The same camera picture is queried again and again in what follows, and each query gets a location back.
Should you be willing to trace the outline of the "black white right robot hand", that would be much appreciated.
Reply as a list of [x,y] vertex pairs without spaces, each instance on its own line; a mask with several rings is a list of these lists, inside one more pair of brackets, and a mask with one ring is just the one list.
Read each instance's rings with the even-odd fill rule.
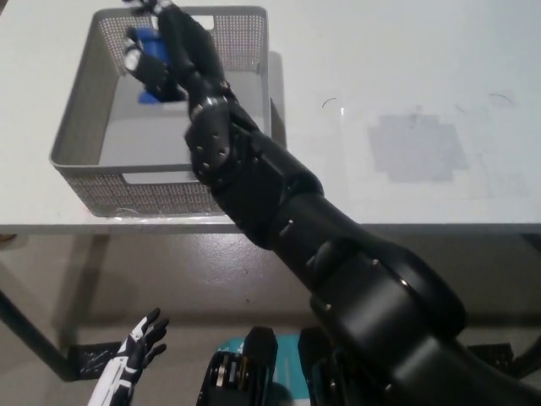
[[184,139],[194,175],[239,228],[267,226],[294,197],[323,193],[316,176],[242,108],[206,29],[171,1],[138,1],[134,12],[156,17],[169,60],[145,54],[129,34],[126,69],[161,101],[187,94]]

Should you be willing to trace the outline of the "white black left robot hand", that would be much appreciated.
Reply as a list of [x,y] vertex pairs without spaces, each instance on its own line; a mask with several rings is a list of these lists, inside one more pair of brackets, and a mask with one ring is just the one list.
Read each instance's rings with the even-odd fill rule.
[[134,389],[143,371],[167,345],[162,342],[169,320],[161,319],[156,307],[144,316],[123,339],[119,350],[107,362],[88,401],[88,406],[126,406],[132,403]]

